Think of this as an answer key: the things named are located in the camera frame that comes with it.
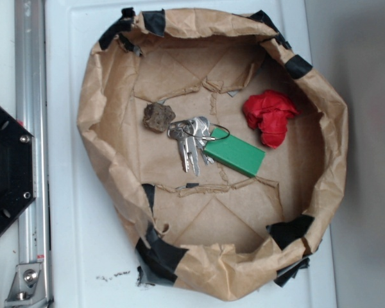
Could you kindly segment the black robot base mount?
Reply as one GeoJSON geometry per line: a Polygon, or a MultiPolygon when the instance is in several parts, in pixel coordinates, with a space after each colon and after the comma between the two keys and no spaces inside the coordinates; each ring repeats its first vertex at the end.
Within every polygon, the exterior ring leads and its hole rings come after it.
{"type": "Polygon", "coordinates": [[[33,141],[0,107],[0,237],[35,199],[33,141]]]}

